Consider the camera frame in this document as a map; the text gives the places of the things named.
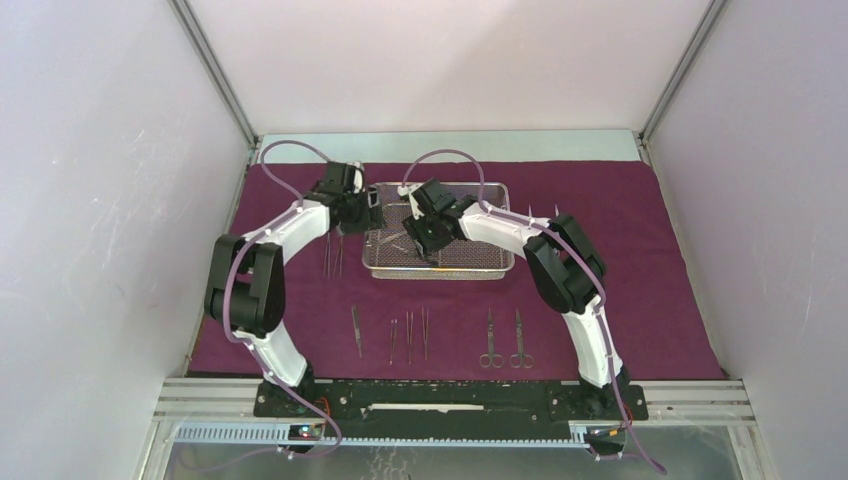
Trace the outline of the steel instrument tray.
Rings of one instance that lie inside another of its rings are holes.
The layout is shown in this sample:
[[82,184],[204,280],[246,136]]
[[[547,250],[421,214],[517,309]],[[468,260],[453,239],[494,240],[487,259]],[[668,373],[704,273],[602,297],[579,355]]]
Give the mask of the steel instrument tray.
[[[410,204],[400,198],[398,182],[376,185],[382,202],[384,225],[369,231],[364,240],[362,263],[374,278],[389,280],[499,280],[515,265],[513,253],[485,242],[455,240],[428,259],[422,259],[407,234],[379,245],[391,234],[405,231],[402,221],[412,215]],[[403,254],[390,245],[409,250]]]

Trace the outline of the maroon surgical wrap cloth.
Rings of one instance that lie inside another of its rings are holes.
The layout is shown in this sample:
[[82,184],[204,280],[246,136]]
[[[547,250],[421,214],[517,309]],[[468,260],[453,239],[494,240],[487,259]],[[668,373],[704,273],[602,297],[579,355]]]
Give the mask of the maroon surgical wrap cloth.
[[[638,161],[422,163],[413,181],[502,183],[513,211],[573,216],[606,264],[606,314],[613,343],[636,380],[716,380],[721,367],[696,306],[686,265],[656,176]],[[531,272],[517,261],[494,281],[409,281],[374,278],[363,266],[363,238],[344,241],[343,272],[322,275],[325,240],[300,251],[285,268],[284,323],[322,378],[432,380],[573,380],[577,358],[563,319],[539,297]],[[360,315],[357,354],[351,307]],[[421,309],[429,309],[429,359],[423,358]],[[499,369],[482,368],[486,319],[494,317]],[[530,369],[514,369],[519,310]],[[406,312],[414,313],[412,364],[407,364]],[[389,365],[390,321],[398,319]]]

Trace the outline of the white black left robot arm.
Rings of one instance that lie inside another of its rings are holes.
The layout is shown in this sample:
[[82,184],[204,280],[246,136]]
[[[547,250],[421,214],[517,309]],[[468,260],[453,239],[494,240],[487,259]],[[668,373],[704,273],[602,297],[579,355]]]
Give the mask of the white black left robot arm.
[[355,193],[311,192],[261,228],[214,243],[204,312],[222,324],[228,341],[248,349],[263,377],[280,387],[277,402],[292,416],[312,411],[316,390],[303,381],[310,364],[283,322],[285,265],[333,229],[359,234],[383,225],[378,188],[368,185]]

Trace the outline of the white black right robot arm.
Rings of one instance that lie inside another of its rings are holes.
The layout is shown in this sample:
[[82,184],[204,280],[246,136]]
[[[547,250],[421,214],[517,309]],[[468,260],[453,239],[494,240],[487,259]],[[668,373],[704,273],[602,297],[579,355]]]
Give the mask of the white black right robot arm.
[[606,418],[622,403],[629,382],[605,312],[606,267],[576,220],[530,217],[487,202],[458,202],[440,213],[413,214],[403,226],[419,253],[429,256],[455,240],[477,241],[525,259],[537,292],[567,326],[578,359],[585,411]]

